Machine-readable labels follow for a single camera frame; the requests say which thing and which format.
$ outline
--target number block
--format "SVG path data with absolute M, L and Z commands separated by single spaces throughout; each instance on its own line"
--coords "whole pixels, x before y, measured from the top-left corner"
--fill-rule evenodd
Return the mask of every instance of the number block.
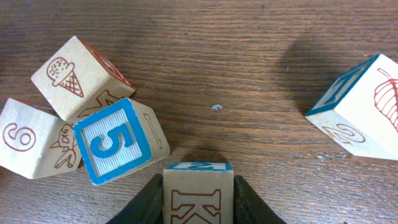
M 78 122 L 74 132 L 94 185 L 131 174 L 170 153 L 154 111 L 129 98 Z
M 59 116 L 74 123 L 135 91 L 103 54 L 76 36 L 31 79 Z
M 398 160 L 398 64 L 380 54 L 352 68 L 305 117 L 355 156 Z
M 29 179 L 77 169 L 72 124 L 51 108 L 9 98 L 0 115 L 0 165 Z
M 165 168 L 164 223 L 232 223 L 233 181 L 228 163 L 178 162 Z

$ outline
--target paint chip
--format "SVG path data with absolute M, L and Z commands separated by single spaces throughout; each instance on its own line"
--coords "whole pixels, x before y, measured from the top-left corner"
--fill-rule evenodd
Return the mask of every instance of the paint chip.
M 218 109 L 223 109 L 223 106 L 221 106 L 221 105 L 213 105 L 213 106 L 211 107 L 211 109 L 212 109 L 212 110 L 217 110 L 217 111 L 218 111 Z

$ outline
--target ice cream scoop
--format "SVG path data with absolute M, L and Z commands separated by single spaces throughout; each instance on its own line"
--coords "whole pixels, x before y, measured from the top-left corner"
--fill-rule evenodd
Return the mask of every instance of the ice cream scoop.
M 53 80 L 52 85 L 57 86 L 73 71 L 75 64 L 68 63 L 64 58 L 57 57 L 47 67 L 47 75 Z

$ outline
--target blue painted edge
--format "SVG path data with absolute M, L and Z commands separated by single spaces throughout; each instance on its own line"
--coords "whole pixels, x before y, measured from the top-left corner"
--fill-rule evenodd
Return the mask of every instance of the blue painted edge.
M 194 171 L 215 171 L 215 172 L 219 172 L 219 171 L 229 171 L 229 170 L 233 170 L 232 169 L 232 165 L 229 162 L 208 162 L 208 163 L 218 163 L 218 164 L 225 164 L 225 170 L 213 170 L 213 169 L 179 169 L 179 168 L 174 168 L 177 165 L 181 164 L 181 163 L 193 163 L 193 162 L 175 162 L 171 165 L 169 165 L 168 167 L 166 167 L 165 169 L 169 170 L 169 169 L 174 169 L 174 170 L 194 170 Z
M 81 130 L 83 130 L 84 128 L 88 127 L 89 125 L 105 118 L 106 116 L 109 116 L 109 115 L 117 112 L 118 110 L 124 110 L 124 112 L 127 116 L 127 120 L 130 124 L 130 127 L 134 133 L 134 136 L 136 137 L 138 146 L 142 152 L 142 156 L 138 159 L 135 159 L 135 160 L 127 163 L 127 164 L 124 164 L 121 167 L 118 167 L 115 170 L 112 170 L 111 172 L 108 172 L 102 176 L 97 177 L 95 174 L 93 163 L 90 159 L 90 156 L 88 155 L 88 149 L 86 148 L 86 144 L 81 135 Z M 128 98 L 119 100 L 118 102 L 114 103 L 113 105 L 108 106 L 108 107 L 94 113 L 93 115 L 77 122 L 77 124 L 75 124 L 75 126 L 73 127 L 73 132 L 75 133 L 75 138 L 76 138 L 77 144 L 78 144 L 80 152 L 81 152 L 81 157 L 83 158 L 83 161 L 86 164 L 88 175 L 90 176 L 91 182 L 94 185 L 100 185 L 100 184 L 103 184 L 103 183 L 113 179 L 113 178 L 119 177 L 120 175 L 125 174 L 129 170 L 145 164 L 152 157 L 152 151 L 150 150 L 148 140 L 145 137 L 144 130 L 142 129 L 142 127 L 139 123 L 137 114 L 134 111 L 133 105 L 129 101 Z
M 319 99 L 317 100 L 317 102 L 314 103 L 314 105 L 311 107 L 311 109 L 310 109 L 308 112 L 305 113 L 305 115 L 306 115 L 306 116 L 310 116 L 310 115 L 313 115 L 313 114 L 316 114 L 316 113 L 321 113 L 321 112 L 328 111 L 328 110 L 332 110 L 333 108 L 335 108 L 335 107 L 342 101 L 342 99 L 349 93 L 349 91 L 355 86 L 355 84 L 359 81 L 359 79 L 368 71 L 369 67 L 380 57 L 380 55 L 381 55 L 381 54 L 377 54 L 377 55 L 375 55 L 375 56 L 373 56 L 373 57 L 367 59 L 366 61 L 360 63 L 359 65 L 357 65 L 357 66 L 351 68 L 351 69 L 348 70 L 347 72 L 345 72 L 345 73 L 339 75 L 339 76 L 336 78 L 336 80 L 337 80 L 339 77 L 341 77 L 341 76 L 343 76 L 343 75 L 346 75 L 347 73 L 349 73 L 349 72 L 351 72 L 351 71 L 353 71 L 353 70 L 356 70 L 357 68 L 360 68 L 360 67 L 362 67 L 363 65 L 365 65 L 365 64 L 368 63 L 367 67 L 363 70 L 363 72 L 362 72 L 360 75 L 358 75 L 358 77 L 355 79 L 355 81 L 351 84 L 351 86 L 348 87 L 348 89 L 342 94 L 342 96 L 340 97 L 340 99 L 339 99 L 336 103 L 333 103 L 333 104 L 327 105 L 327 106 L 323 106 L 323 107 L 318 108 L 318 109 L 315 109 L 315 110 L 312 109 L 312 108 L 315 107 L 315 105 L 317 105 L 317 103 L 323 98 L 323 96 L 324 96 L 324 95 L 328 92 L 328 90 L 333 86 L 333 84 L 336 82 L 336 80 L 335 80 L 335 81 L 333 81 L 333 83 L 331 83 L 331 85 L 328 87 L 328 89 L 325 90 L 325 91 L 322 93 L 322 96 L 319 97 Z

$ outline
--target wooden table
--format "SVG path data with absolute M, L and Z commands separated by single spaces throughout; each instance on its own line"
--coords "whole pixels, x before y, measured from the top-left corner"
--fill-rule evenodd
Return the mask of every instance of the wooden table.
M 1 107 L 44 102 L 30 76 L 76 34 L 137 87 L 172 149 L 100 187 L 84 166 L 37 180 L 0 168 L 1 223 L 104 223 L 182 159 L 230 161 L 287 223 L 398 222 L 398 162 L 354 157 L 303 117 L 343 71 L 398 61 L 396 1 L 3 0 L 0 25 Z

